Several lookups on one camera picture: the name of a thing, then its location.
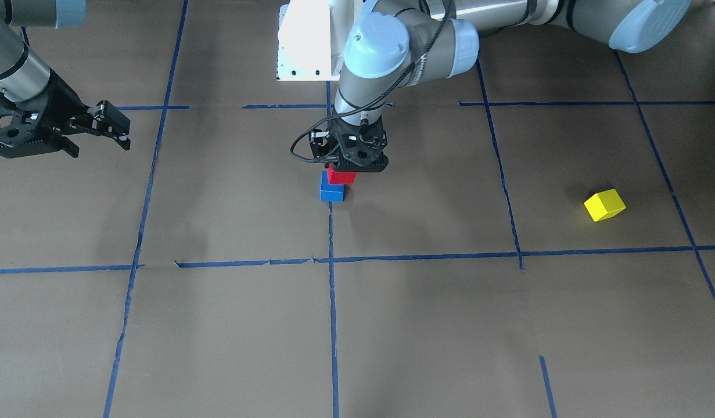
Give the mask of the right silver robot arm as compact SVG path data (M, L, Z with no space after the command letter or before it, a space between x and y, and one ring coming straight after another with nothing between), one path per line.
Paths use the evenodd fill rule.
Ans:
M0 156L65 152L77 158L70 135L111 138L131 148L130 119L103 100L87 106L15 27L78 27L84 1L0 1Z

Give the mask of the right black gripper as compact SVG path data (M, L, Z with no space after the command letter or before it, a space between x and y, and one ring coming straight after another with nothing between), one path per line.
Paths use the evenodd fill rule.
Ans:
M80 153L78 145L64 136L75 132L69 127L72 118L78 126L90 128L93 135L112 138L123 150L131 150L131 140L127 137L131 120L107 100L89 108L54 70L50 71L44 90L22 102L20 108L24 111L22 121L35 136L54 136L52 145L56 152L63 151L71 158L78 158ZM54 129L63 135L57 135Z

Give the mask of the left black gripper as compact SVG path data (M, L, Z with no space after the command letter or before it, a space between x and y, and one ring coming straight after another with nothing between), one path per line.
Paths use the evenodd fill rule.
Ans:
M337 118L331 122L329 131L312 130L308 135L309 147L312 152L312 164L320 163L328 168L328 156L335 149L335 140L343 146L386 146L387 135L383 127L383 119L369 122L362 117L357 125Z

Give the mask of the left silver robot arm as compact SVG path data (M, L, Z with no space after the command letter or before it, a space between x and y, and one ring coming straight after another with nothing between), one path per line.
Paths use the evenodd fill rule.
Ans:
M507 27L554 24L613 50L640 53L662 41L689 1L367 1L343 48L334 111L304 133L311 164L381 172L383 106L397 88L469 71L480 39Z

